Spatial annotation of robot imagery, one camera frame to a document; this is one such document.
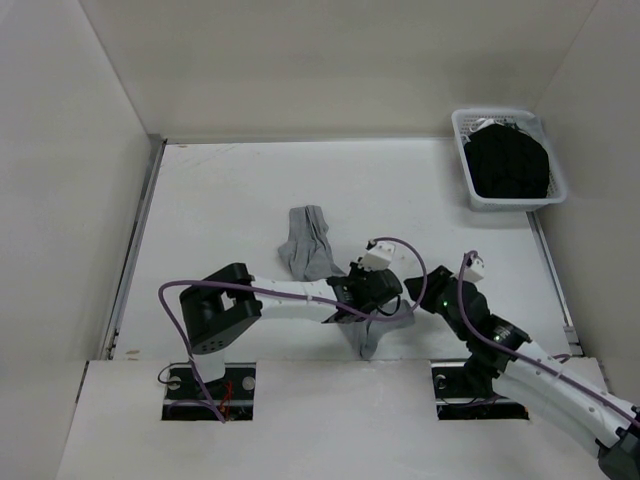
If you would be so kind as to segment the grey tank top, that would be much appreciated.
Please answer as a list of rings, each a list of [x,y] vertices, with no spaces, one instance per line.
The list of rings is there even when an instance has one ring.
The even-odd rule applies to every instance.
[[[296,281],[317,281],[346,273],[334,262],[328,240],[329,227],[319,206],[307,205],[289,210],[289,233],[278,247],[278,255]],[[415,315],[394,321],[366,320],[339,324],[354,352],[363,360],[375,354],[380,340],[388,333],[415,324]]]

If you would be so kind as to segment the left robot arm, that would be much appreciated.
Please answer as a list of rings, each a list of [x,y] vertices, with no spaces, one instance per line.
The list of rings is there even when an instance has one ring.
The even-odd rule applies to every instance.
[[[275,281],[232,263],[179,295],[196,368],[190,386],[206,399],[224,387],[224,350],[259,320],[309,320],[352,325],[397,321],[408,311],[403,287],[389,269],[366,271],[355,263],[346,276],[315,281]]]

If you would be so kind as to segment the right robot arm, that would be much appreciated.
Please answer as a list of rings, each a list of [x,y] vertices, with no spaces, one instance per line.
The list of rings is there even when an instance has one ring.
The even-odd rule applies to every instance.
[[[464,384],[528,408],[579,443],[609,479],[639,476],[639,408],[569,371],[525,331],[493,313],[475,284],[443,266],[405,280],[420,308],[442,317],[470,352]]]

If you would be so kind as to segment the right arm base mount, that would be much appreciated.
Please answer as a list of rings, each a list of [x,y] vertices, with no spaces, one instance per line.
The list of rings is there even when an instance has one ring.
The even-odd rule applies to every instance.
[[[491,378],[467,369],[463,362],[431,365],[439,420],[528,420],[526,407],[496,394]]]

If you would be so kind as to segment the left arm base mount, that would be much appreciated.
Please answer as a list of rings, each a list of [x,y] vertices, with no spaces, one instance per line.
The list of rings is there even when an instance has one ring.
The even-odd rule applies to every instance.
[[[251,421],[254,412],[256,365],[226,365],[224,376],[206,384],[213,403],[225,421]],[[164,387],[164,421],[213,421],[219,418],[187,363],[171,363],[156,380]]]

